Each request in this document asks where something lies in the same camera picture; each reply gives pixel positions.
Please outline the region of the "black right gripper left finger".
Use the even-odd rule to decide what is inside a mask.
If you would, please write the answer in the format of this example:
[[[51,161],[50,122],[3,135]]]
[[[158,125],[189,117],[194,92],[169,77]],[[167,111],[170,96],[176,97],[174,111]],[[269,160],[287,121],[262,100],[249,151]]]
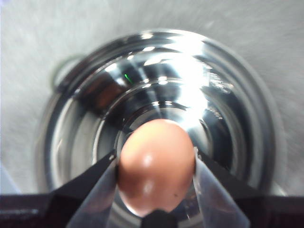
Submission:
[[[1,195],[2,228],[104,228],[116,187],[116,155],[49,193]]]

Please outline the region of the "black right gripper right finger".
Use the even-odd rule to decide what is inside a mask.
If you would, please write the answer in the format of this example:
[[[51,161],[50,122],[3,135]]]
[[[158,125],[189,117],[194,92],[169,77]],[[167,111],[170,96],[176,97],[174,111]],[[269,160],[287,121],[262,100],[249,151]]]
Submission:
[[[266,195],[238,180],[197,147],[193,183],[205,228],[302,228],[303,197]]]

